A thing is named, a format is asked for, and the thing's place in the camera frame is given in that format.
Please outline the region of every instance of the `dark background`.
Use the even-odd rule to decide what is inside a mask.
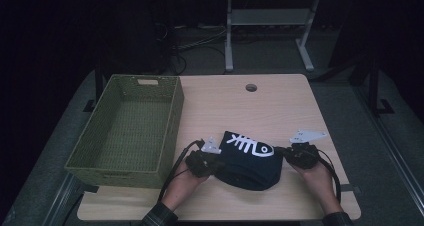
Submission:
[[[160,73],[168,66],[172,35],[171,42],[156,43],[152,22],[168,24],[170,14],[174,23],[191,26],[223,23],[216,8],[225,3],[180,0],[168,12],[162,1],[0,0],[0,221],[89,72],[100,65],[107,73]],[[347,1],[346,18],[340,16],[346,8],[333,3],[321,1],[314,24],[338,29],[346,19],[329,66],[365,52],[424,121],[423,0]],[[134,48],[144,54],[131,54]]]

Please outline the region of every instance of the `person's right hand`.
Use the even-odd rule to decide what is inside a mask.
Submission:
[[[333,190],[333,180],[330,172],[320,162],[311,169],[301,169],[292,165],[292,167],[305,180],[308,189],[318,199],[325,215],[343,212]]]

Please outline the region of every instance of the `green woven basket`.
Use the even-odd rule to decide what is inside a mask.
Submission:
[[[113,75],[65,169],[91,185],[161,188],[183,103],[179,77]]]

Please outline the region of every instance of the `gray floor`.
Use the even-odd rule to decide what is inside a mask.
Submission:
[[[216,32],[179,30],[181,45]],[[261,31],[250,34],[249,41],[234,44],[232,74],[300,73],[314,78],[326,72],[337,32],[314,31],[307,48],[316,69],[307,72],[295,47],[294,38],[299,30],[288,32]],[[207,47],[181,52],[187,62],[182,75],[214,75],[224,73],[222,53],[224,43],[216,41]],[[417,182],[424,185],[424,126],[402,100],[393,82],[381,74],[380,98],[387,99],[395,114],[374,118],[364,105],[362,95],[366,84],[354,88],[347,83],[346,70],[325,83],[311,83],[318,105],[337,148],[347,176],[355,187],[362,216],[356,225],[424,225],[424,218],[406,186],[390,154],[387,137],[390,136],[409,166]],[[93,73],[87,76],[74,95],[56,130],[22,188],[4,225],[61,225],[66,214],[84,190],[95,190],[70,177],[63,169],[90,113],[83,112],[88,100],[94,99]],[[131,222],[83,222],[74,209],[66,225],[131,225]],[[302,225],[320,225],[302,222]]]

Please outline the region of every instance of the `person's left hand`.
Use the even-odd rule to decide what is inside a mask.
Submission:
[[[188,169],[185,159],[181,161],[175,175],[177,176],[171,181],[165,196],[162,198],[162,203],[172,211],[190,197],[197,186],[208,179],[208,177],[198,178],[194,176]]]

